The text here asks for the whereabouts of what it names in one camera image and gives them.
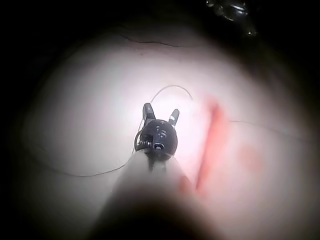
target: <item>red blood streak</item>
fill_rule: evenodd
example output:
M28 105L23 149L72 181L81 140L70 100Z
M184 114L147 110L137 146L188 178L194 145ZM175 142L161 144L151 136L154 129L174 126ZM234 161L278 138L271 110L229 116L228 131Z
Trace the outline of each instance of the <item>red blood streak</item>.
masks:
M215 174L215 169L217 168L218 161L222 157L229 132L229 120L223 109L212 101L209 102L208 107L211 112L210 124L195 183L196 192L203 197L208 194L206 192L206 183L209 177Z

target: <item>reflective metal object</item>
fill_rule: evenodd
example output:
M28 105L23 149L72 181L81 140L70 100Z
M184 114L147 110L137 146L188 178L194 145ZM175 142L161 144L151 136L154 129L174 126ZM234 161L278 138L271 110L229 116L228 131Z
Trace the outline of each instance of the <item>reflective metal object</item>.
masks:
M206 5L212 8L215 15L239 25L246 36L257 35L257 30L250 18L249 9L245 1L206 0Z

